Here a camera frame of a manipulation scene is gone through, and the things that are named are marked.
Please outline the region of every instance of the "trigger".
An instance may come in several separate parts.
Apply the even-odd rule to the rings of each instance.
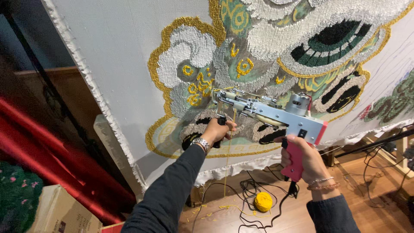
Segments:
[[[282,147],[285,148],[285,150],[287,150],[287,139],[286,138],[282,138]]]

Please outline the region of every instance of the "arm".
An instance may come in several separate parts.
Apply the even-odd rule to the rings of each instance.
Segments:
[[[201,138],[210,145],[221,140],[236,124],[221,126],[214,118]],[[147,189],[144,200],[136,204],[126,220],[122,233],[177,232],[181,211],[204,162],[206,152],[200,144],[190,146],[164,174]]]
[[[302,178],[306,183],[311,184],[314,180],[331,177],[314,146],[310,147],[303,138],[293,135],[288,135],[287,140],[302,150]],[[290,154],[282,149],[282,166],[285,167],[290,163]],[[330,179],[316,182],[312,186],[321,187],[335,183],[333,179]],[[316,232],[360,232],[344,196],[338,189],[311,192],[312,201],[308,202],[306,207],[315,224]]]

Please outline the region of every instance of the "white roller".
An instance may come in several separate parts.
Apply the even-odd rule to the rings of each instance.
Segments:
[[[263,122],[265,122],[265,123],[268,123],[268,124],[271,124],[271,125],[274,125],[274,126],[286,126],[286,124],[285,123],[282,123],[282,122],[280,122],[280,121],[275,121],[275,120],[273,120],[273,119],[270,119],[269,117],[265,117],[265,116],[262,116],[262,115],[259,115],[259,114],[256,114],[256,116],[255,116],[257,119],[259,119],[259,120],[261,120],[261,121],[263,121]]]
[[[237,94],[233,93],[233,92],[226,92],[226,98],[235,100],[236,99]]]

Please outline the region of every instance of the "cardboard box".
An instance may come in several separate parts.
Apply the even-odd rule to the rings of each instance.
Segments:
[[[96,216],[57,184],[43,187],[28,233],[97,233],[101,227]]]

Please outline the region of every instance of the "bracelet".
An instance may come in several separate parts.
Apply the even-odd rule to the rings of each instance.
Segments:
[[[319,190],[333,190],[333,189],[337,189],[341,186],[340,183],[335,183],[335,184],[330,184],[330,185],[326,185],[326,186],[321,186],[321,187],[310,187],[308,186],[308,190],[310,191],[319,191]]]
[[[334,178],[334,177],[333,177],[333,176],[331,176],[331,177],[329,177],[329,178],[323,178],[323,179],[320,179],[320,180],[316,179],[316,180],[312,181],[312,182],[309,184],[309,186],[311,186],[311,185],[315,184],[316,182],[327,181],[327,180],[330,180],[330,179],[333,179],[333,178]]]

